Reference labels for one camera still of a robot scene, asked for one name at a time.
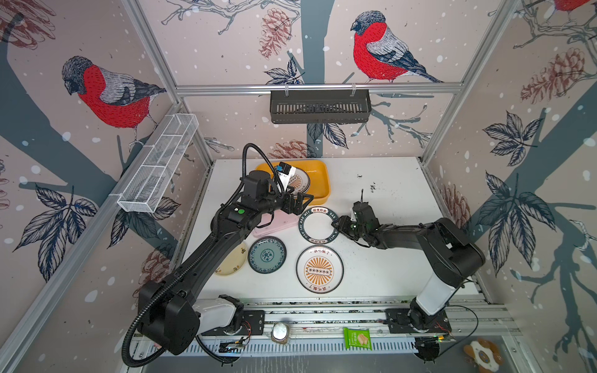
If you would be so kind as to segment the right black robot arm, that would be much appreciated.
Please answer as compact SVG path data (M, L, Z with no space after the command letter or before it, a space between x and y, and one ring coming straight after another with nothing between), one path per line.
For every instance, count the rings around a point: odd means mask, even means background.
M353 204L352 216L332 221L336 231L378 250L407 249L424 253L433 275L410 302L399 324L423 333L445 317L445 308L459 288L486 263L485 255L461 228L447 218L418 225L380 224L367 202Z

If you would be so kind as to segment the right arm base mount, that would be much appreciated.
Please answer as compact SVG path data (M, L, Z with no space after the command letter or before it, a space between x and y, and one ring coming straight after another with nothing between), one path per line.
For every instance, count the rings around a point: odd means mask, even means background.
M446 311L436 315L427 315L423 311L413 309L386 309L386 325L391 334L450 334L450 326Z

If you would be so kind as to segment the teal patterned plate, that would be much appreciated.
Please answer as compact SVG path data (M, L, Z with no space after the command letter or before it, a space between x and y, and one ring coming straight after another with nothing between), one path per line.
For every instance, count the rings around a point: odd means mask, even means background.
M273 236L258 239L249 249L250 267L259 274L272 274L285 263L287 250L285 244Z

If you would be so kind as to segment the small green rim plate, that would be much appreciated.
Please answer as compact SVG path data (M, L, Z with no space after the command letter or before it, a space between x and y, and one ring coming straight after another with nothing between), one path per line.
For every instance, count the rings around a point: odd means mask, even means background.
M338 215L329 208L316 206L309 208L300 216L298 230L303 239L313 244L328 244L339 236L332 226Z

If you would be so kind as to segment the large orange sunburst plate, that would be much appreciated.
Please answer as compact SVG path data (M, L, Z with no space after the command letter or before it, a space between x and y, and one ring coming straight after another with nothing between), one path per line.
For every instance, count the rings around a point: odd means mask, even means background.
M298 256L295 272L304 289L314 294L327 294L342 283L345 266L335 250L315 245Z

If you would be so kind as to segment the small orange sunburst plate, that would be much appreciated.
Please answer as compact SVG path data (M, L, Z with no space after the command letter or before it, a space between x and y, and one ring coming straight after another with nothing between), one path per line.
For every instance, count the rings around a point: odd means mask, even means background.
M290 178L289 187L293 188L293 194L306 193L310 188L310 178L307 172L297 168L295 174Z

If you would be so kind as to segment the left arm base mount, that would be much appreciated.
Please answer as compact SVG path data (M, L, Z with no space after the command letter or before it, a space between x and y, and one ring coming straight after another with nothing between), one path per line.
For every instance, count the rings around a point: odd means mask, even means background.
M203 332L202 337L248 337L262 336L264 334L265 312L264 310L243 311L242 319L238 329L233 329L235 324L226 327L218 327Z

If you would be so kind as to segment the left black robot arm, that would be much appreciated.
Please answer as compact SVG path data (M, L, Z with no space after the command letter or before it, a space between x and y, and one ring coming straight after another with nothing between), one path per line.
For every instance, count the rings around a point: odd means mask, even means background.
M194 305L209 278L225 258L255 228L264 214L281 210L300 215L312 202L310 194L295 193L289 181L296 168L279 163L271 173L253 170L243 175L230 199L211 221L205 241L162 281L148 281L138 296L139 311L121 348L125 365L138 368L165 352L184 352L197 335L214 328L239 324L242 304L220 296L197 310Z

